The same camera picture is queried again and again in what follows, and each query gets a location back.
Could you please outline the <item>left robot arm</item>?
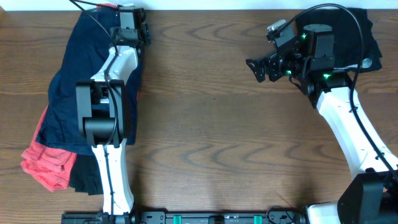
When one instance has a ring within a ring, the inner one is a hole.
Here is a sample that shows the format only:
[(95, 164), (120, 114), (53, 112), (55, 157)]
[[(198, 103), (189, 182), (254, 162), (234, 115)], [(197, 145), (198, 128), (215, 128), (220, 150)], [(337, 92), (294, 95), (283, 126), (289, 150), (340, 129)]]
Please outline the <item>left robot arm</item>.
[(91, 146), (103, 187), (102, 221), (128, 223), (134, 206), (126, 165), (127, 139), (132, 132), (127, 81), (139, 66), (142, 47), (149, 44), (145, 10), (116, 6), (120, 25), (108, 31), (111, 45), (102, 67), (76, 84), (78, 127)]

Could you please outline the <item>navy blue shorts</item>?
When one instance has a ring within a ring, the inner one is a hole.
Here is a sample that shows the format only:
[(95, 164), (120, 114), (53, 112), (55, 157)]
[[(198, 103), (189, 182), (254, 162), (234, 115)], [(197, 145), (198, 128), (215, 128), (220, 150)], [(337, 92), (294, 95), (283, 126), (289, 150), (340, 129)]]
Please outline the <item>navy blue shorts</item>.
[(116, 11), (101, 7), (81, 13), (68, 40), (60, 70), (49, 85), (49, 105), (36, 142), (54, 149), (92, 155), (78, 128), (76, 83), (96, 74), (109, 55), (105, 29), (120, 25)]

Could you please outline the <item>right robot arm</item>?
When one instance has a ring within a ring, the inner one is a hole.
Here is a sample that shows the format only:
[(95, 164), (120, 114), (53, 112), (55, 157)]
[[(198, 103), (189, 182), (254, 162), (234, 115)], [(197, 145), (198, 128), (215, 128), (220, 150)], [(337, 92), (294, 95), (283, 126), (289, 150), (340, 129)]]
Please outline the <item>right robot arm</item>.
[(397, 156), (386, 147), (363, 111), (348, 72), (334, 67), (334, 35), (324, 24), (310, 24), (300, 36), (284, 25), (268, 28), (275, 51), (247, 59), (258, 82), (288, 77), (324, 117), (342, 149), (352, 182), (337, 202), (305, 208), (297, 223), (397, 223)]

